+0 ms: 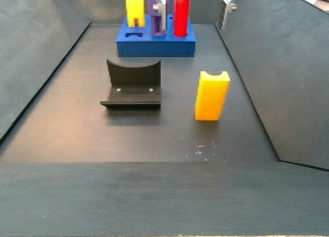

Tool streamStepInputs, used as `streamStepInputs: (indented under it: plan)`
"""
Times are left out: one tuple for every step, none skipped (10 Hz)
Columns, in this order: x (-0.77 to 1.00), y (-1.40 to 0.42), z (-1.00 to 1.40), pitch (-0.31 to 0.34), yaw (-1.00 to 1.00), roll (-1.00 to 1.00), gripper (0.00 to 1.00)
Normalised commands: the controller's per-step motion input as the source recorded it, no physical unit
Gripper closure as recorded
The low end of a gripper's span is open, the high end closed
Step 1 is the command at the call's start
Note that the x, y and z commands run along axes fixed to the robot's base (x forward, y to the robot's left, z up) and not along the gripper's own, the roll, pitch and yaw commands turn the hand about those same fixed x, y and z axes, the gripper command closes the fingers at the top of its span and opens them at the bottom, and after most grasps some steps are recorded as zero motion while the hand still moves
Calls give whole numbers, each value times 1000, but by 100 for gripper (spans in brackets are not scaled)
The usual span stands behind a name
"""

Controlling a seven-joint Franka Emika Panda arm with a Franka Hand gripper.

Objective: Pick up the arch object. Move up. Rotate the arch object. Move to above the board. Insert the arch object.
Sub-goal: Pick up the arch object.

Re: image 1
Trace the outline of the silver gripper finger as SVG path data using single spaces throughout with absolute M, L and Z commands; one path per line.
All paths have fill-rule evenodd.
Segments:
M 154 0 L 155 3 L 151 5 L 151 14 L 158 14 L 159 16 L 166 15 L 166 0 Z
M 222 0 L 223 9 L 220 14 L 219 29 L 223 30 L 226 26 L 227 16 L 236 9 L 235 0 Z

